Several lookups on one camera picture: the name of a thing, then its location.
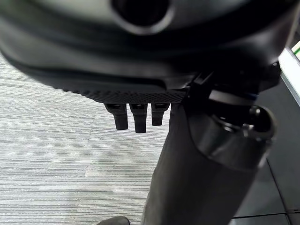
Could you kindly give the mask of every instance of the black gimbal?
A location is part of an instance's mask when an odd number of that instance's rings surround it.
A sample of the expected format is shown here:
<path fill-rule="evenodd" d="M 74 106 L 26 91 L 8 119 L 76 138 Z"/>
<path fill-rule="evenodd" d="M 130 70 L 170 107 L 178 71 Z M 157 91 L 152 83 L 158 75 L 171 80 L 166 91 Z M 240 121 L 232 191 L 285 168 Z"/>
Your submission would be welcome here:
<path fill-rule="evenodd" d="M 170 131 L 142 225 L 226 225 L 276 132 L 258 94 L 280 79 L 278 56 L 299 0 L 1 0 L 0 49 L 30 77 L 104 103 L 116 128 Z M 116 217 L 101 225 L 127 225 Z"/>

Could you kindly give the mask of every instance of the black tab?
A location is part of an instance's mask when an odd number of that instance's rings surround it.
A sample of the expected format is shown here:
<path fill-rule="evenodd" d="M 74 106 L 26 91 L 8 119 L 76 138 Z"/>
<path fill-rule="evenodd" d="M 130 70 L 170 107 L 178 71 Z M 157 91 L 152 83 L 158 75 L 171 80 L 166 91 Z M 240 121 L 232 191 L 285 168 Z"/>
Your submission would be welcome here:
<path fill-rule="evenodd" d="M 113 114 L 117 130 L 127 130 L 127 107 L 126 104 L 104 104 L 108 112 Z"/>
<path fill-rule="evenodd" d="M 161 126 L 163 124 L 163 115 L 168 110 L 170 103 L 152 103 L 152 125 Z"/>
<path fill-rule="evenodd" d="M 147 107 L 148 104 L 129 104 L 135 119 L 135 132 L 146 133 Z"/>

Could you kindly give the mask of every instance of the camera lens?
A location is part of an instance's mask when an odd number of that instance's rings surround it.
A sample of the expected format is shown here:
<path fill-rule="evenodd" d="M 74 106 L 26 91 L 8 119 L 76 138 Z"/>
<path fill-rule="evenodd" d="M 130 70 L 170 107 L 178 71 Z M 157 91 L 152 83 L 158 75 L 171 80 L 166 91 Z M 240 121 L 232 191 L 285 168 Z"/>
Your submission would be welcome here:
<path fill-rule="evenodd" d="M 128 23 L 149 27 L 164 18 L 169 0 L 112 0 L 112 7 Z"/>

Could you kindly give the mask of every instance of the striped carpet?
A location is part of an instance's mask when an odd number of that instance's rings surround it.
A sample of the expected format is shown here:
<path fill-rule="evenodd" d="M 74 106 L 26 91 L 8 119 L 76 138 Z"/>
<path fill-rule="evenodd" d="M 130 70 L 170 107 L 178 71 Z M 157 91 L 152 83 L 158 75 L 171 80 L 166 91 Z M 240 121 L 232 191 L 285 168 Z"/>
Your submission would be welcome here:
<path fill-rule="evenodd" d="M 103 104 L 54 90 L 0 57 L 0 224 L 139 223 L 168 131 L 117 131 Z"/>

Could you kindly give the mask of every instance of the floor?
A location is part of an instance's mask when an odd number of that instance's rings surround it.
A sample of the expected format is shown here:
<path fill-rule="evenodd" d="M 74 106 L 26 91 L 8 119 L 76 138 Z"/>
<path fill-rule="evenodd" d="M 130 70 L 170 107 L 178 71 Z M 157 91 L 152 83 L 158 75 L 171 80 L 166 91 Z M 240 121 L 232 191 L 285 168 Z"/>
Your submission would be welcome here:
<path fill-rule="evenodd" d="M 95 225 L 117 215 L 139 224 L 169 111 L 160 127 L 148 116 L 145 134 L 128 117 L 129 130 L 117 131 L 102 104 L 37 83 L 0 57 L 0 224 Z M 288 224 L 269 165 L 236 216 L 232 225 Z"/>

